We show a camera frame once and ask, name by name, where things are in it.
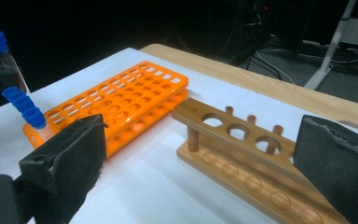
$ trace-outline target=cable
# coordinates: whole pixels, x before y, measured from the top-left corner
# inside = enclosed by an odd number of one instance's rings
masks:
[[[288,49],[260,49],[259,51],[262,52],[272,52],[272,51],[284,51],[284,52],[291,52]],[[303,54],[303,53],[299,53],[299,56],[303,56],[303,57],[308,57],[308,58],[317,58],[317,59],[324,59],[324,57],[322,56],[316,56],[316,55],[309,55],[309,54]],[[338,60],[331,60],[334,63],[357,63],[358,59],[354,59],[352,61],[338,61]]]
[[[266,69],[266,70],[269,71],[272,75],[274,75],[275,77],[277,77],[279,80],[282,80],[281,74],[280,74],[278,71],[277,71],[277,72],[278,72],[278,75],[277,75],[277,74],[275,74],[273,71],[269,70],[267,67],[265,67],[265,66],[263,66],[263,65],[261,65],[261,64],[259,64],[259,63],[257,63],[257,62],[255,62],[252,58],[249,58],[249,59],[250,59],[249,62],[252,61],[252,63],[255,63],[255,64],[257,64],[258,66],[260,66],[260,67]]]
[[[338,72],[338,73],[342,73],[342,74],[352,74],[352,75],[358,75],[357,72],[347,72],[347,71],[343,71],[343,70],[339,70],[339,69],[336,69],[336,67],[332,64],[330,64],[330,69],[335,71],[335,72]]]
[[[267,62],[263,57],[261,57],[261,55],[258,53],[258,50],[256,50],[255,53],[258,55],[258,57],[259,57],[261,60],[263,60],[264,62],[266,62],[266,63],[269,64],[270,66],[274,67],[276,70],[280,71],[282,74],[284,74],[286,77],[288,77],[293,84],[296,85],[296,83],[295,83],[286,73],[284,73],[281,69],[277,68],[276,66],[272,65],[271,63]]]
[[[260,61],[261,63],[266,64],[268,67],[272,68],[272,69],[275,71],[275,73],[274,73],[273,71],[270,71],[269,69],[267,69],[265,66],[260,65],[259,63],[256,63],[255,61],[252,60],[252,58],[253,58],[253,59],[256,59],[256,60],[258,60],[258,61]],[[264,69],[266,69],[266,70],[268,70],[270,73],[272,73],[272,74],[273,74],[275,77],[277,77],[279,80],[282,80],[281,73],[279,73],[278,70],[277,70],[276,68],[274,68],[273,66],[271,66],[270,64],[266,63],[265,61],[263,61],[263,60],[261,60],[261,59],[259,59],[259,58],[256,58],[254,55],[251,55],[250,59],[251,59],[251,61],[252,61],[253,63],[257,64],[258,66],[260,66],[260,67],[262,67],[262,68],[264,68]]]

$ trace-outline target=wooden base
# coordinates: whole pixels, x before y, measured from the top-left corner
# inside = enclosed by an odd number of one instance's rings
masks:
[[[213,114],[222,126],[203,121]],[[172,116],[187,125],[188,141],[177,155],[280,223],[347,223],[325,197],[289,161],[295,143],[193,99],[179,105]],[[225,127],[246,127],[241,141],[230,140]],[[266,151],[254,147],[255,139],[268,136]],[[279,145],[278,154],[269,151]]]

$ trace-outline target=clear plastic tube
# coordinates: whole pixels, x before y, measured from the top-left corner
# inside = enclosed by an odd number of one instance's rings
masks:
[[[0,52],[0,63],[4,66],[4,69],[8,72],[14,72],[17,76],[17,86],[19,89],[26,94],[29,94],[30,91],[28,89],[27,84],[25,83],[24,77],[20,71],[20,68],[17,66],[16,61],[14,61],[13,55],[11,55],[10,51]]]
[[[45,142],[54,136],[55,133],[51,130],[50,126],[46,122],[45,116],[43,116],[39,108],[33,107],[28,109],[22,114],[22,117],[29,124],[31,124],[34,130],[38,133],[39,137],[41,137]]]
[[[5,35],[3,32],[0,31],[0,63],[4,67],[4,69],[8,72],[13,72],[16,74],[16,85],[19,87],[19,89],[25,93],[30,93],[28,86],[25,83],[24,77],[22,76],[22,73],[20,71],[20,68],[17,66],[16,61],[13,58],[13,55],[11,55],[7,40],[5,38]]]

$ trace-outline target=white table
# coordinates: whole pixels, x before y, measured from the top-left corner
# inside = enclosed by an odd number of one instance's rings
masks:
[[[47,111],[135,64],[149,61],[189,78],[190,97],[234,115],[257,116],[259,126],[283,126],[296,141],[303,109],[248,91],[135,49],[125,49],[69,77],[33,92]],[[24,120],[12,105],[0,107],[0,174],[21,174],[18,161],[33,149],[22,133]],[[109,158],[96,186],[71,223],[275,223],[247,202],[176,157],[186,126],[164,117]]]

